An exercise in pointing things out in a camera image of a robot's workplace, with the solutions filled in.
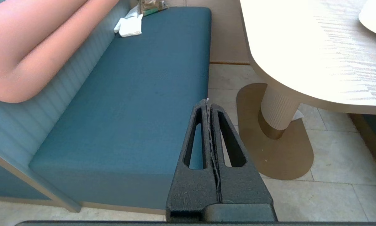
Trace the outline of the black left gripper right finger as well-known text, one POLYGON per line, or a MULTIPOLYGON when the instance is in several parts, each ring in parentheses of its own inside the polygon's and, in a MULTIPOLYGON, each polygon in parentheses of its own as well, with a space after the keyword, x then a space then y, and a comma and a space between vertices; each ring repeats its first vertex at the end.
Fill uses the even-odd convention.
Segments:
POLYGON ((210 108, 216 190, 221 203, 267 204, 273 199, 226 111, 210 108))

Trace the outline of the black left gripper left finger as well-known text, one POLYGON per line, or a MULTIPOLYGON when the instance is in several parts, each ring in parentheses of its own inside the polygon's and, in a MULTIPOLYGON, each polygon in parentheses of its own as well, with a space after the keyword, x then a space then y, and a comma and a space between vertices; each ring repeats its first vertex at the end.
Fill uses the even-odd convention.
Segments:
POLYGON ((192 110, 182 150, 166 202, 167 221, 202 221, 204 209, 220 201, 219 176, 213 148, 208 100, 192 110), (191 169, 197 125, 201 125, 202 169, 191 169))

